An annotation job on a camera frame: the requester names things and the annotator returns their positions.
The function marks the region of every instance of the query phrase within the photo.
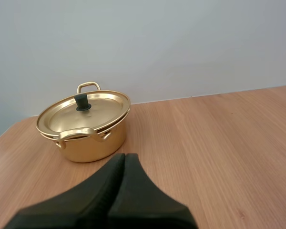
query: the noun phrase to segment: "wall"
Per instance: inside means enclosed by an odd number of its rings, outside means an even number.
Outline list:
[[[0,0],[0,135],[96,81],[132,103],[286,84],[286,0]]]

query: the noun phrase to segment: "lid knob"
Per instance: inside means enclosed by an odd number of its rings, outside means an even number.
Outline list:
[[[86,111],[91,108],[91,104],[88,103],[87,94],[77,94],[74,96],[77,104],[77,111]]]

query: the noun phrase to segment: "wood grain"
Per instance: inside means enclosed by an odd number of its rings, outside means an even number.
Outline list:
[[[186,204],[201,229],[286,229],[286,86],[132,105],[118,150]],[[0,137],[0,228],[79,184],[109,158],[77,164],[35,129]]]

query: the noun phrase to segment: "gold pot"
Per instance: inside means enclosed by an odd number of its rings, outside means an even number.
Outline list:
[[[85,86],[97,91],[81,93]],[[74,162],[91,162],[114,153],[125,141],[130,100],[121,92],[101,90],[95,82],[78,86],[77,95],[44,110],[36,128]]]

